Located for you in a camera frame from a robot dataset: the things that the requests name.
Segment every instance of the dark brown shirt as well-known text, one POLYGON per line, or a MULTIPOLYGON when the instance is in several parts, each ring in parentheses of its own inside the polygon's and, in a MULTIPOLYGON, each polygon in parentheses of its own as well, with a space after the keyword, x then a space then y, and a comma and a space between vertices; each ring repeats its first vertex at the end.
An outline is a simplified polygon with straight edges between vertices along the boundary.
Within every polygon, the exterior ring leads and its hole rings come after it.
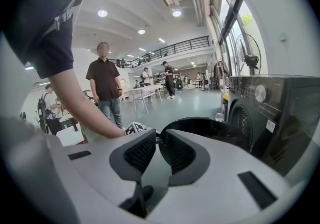
MULTIPOLYGON (((172 69, 172 67, 171 66, 167 66, 166 68, 164 68, 164 72, 168 72, 168 73, 172 73, 172 74, 174 74, 174 71, 173 71, 173 69, 172 69)), ((174 79, 174 77, 173 77, 173 75, 168 75, 168 76, 166 76, 165 77, 166 78, 166 80, 171 80, 171 81, 173 81, 174 79)))
POLYGON ((119 91, 114 78, 120 76, 116 66, 100 58, 89 66, 86 79, 95 81, 95 90, 100 101, 106 102, 119 98, 119 91))

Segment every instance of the black rectangular slot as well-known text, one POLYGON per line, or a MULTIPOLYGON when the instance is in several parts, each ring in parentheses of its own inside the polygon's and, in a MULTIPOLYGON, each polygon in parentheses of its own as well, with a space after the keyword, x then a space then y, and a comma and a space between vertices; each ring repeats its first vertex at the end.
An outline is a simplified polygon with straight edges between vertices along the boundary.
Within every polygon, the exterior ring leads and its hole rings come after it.
POLYGON ((263 185, 263 183, 252 173, 245 172, 238 174, 238 177, 250 192, 261 210, 274 203, 277 198, 263 185))
POLYGON ((88 150, 86 150, 86 151, 80 151, 77 153, 70 154, 70 155, 68 155, 68 157, 70 158, 70 160, 75 160, 75 159, 79 159, 79 158, 84 158, 89 155, 91 155, 91 153, 88 150))

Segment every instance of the hand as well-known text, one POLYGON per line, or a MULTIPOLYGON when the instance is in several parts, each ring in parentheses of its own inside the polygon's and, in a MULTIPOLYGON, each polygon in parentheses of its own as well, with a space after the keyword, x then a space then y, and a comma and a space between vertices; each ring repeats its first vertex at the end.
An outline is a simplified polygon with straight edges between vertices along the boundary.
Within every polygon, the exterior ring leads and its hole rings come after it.
POLYGON ((95 101, 96 104, 100 103, 100 99, 99 99, 98 95, 94 95, 93 100, 95 101))

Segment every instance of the washing machine knob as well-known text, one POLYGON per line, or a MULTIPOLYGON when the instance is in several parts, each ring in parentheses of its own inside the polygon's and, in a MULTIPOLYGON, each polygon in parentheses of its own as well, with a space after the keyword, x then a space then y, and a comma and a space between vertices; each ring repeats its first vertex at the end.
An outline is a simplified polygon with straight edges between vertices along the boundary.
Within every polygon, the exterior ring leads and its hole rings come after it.
POLYGON ((266 86, 259 85, 255 89, 255 98, 258 102, 263 103, 268 99, 269 90, 266 86))

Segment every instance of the sneaker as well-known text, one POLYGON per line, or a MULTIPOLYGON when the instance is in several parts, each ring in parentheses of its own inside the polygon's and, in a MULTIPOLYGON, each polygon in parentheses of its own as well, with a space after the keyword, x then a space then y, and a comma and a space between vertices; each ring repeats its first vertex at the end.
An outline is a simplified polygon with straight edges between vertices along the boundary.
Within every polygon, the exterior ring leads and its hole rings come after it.
POLYGON ((148 201, 154 194, 154 188, 151 185, 144 186, 142 188, 142 195, 144 202, 148 201))

